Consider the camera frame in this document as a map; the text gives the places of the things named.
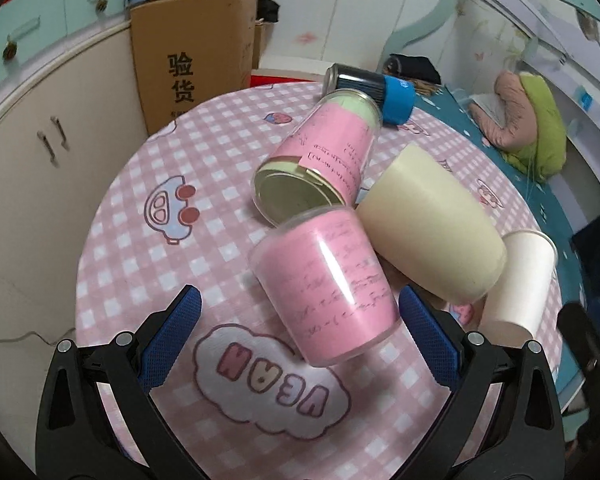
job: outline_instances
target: pink pillow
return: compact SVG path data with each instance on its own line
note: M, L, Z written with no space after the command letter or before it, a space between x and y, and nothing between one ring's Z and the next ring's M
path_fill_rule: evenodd
M516 152L535 142L538 138L536 114L519 76L503 70L496 79L493 90L504 101L507 121L505 128L493 122L478 105L469 105L472 117L487 140L503 152Z

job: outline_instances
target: pink checkered tablecloth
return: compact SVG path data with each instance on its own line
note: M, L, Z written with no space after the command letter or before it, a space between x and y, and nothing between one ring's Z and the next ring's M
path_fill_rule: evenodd
M164 386L151 395L214 480L388 479L448 396L405 327L344 364L309 367L294 353L248 269L248 251L270 229L251 201L251 175L319 93L320 85L312 83L251 88L178 118L175 128L148 139L113 181L80 259L80 345L103 344L118 332L136 330L186 283L202 293L202 317ZM409 142L453 173L501 234L538 229L520 194L487 156L418 109L405 125L382 130L365 185L371 186ZM562 345L555 329L560 306L554 277L538 335L554 370ZM250 360L232 354L236 348L247 349L240 355ZM247 364L258 358L283 371L267 378L265 390L248 387L256 365ZM297 398L289 401L289 391L299 392ZM288 401L276 402L282 394ZM490 393L465 458L480 444L495 394ZM110 392L103 389L103 397L123 445L141 460Z

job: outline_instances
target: green pillow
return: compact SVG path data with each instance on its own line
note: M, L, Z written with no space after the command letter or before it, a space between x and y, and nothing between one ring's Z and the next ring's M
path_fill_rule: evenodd
M567 131L555 105L554 96L542 76L520 73L520 82L536 113L538 140L504 159L538 182L560 173L567 157Z

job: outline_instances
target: blue gripper pad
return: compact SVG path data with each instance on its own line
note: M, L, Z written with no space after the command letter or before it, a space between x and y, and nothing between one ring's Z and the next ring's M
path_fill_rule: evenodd
M429 308L408 285L400 291L398 308L436 382L455 391L460 381L461 357L458 350Z
M148 394L151 388L162 386L193 327L200 319L202 297L192 286L171 311L158 333L142 352L142 367L138 381Z

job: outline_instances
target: cardboard box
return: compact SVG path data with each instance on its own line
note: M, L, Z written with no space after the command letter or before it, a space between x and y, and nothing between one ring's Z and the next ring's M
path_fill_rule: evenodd
M260 58L269 43L269 38L273 32L273 23L256 23L255 33L253 35L253 63L251 68L254 70L260 68Z
M131 41L147 130L247 88L257 0L159 0L131 9Z

